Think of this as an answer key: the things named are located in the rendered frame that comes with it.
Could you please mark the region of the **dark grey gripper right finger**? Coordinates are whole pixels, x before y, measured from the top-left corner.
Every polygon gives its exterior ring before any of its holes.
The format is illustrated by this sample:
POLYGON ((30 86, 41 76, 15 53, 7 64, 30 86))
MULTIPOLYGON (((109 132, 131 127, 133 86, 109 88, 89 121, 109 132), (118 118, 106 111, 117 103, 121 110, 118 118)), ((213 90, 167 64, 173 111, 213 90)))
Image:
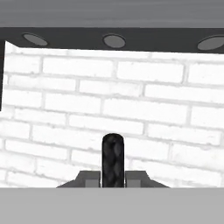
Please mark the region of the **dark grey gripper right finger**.
POLYGON ((159 188, 165 187, 164 184, 151 179, 146 171, 126 171, 125 186, 128 188, 159 188))

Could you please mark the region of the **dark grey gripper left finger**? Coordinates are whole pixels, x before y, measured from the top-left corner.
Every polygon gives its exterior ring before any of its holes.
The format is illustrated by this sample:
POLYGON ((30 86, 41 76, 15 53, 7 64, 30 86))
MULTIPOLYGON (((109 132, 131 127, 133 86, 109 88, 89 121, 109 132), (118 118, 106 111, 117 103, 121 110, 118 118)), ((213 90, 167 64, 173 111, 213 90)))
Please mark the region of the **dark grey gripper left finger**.
POLYGON ((61 185, 61 187, 100 188, 101 187, 101 172, 100 171, 80 171, 75 179, 66 182, 65 184, 61 185))

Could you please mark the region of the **black spatula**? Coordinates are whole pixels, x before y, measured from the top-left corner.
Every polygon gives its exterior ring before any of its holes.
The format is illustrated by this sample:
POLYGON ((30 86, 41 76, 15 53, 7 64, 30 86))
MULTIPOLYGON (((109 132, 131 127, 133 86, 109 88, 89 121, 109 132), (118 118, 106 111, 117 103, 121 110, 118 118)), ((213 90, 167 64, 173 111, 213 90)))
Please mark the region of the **black spatula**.
POLYGON ((101 183, 103 187, 124 187, 124 141, 109 133, 101 144, 101 183))

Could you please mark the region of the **dark cupboard side panel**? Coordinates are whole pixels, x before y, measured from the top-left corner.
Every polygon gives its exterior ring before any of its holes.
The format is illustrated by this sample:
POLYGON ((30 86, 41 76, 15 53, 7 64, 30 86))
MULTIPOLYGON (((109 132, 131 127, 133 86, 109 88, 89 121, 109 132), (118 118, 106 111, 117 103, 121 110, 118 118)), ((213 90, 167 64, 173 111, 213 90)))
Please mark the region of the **dark cupboard side panel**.
POLYGON ((0 40, 0 111, 3 105, 5 40, 0 40))

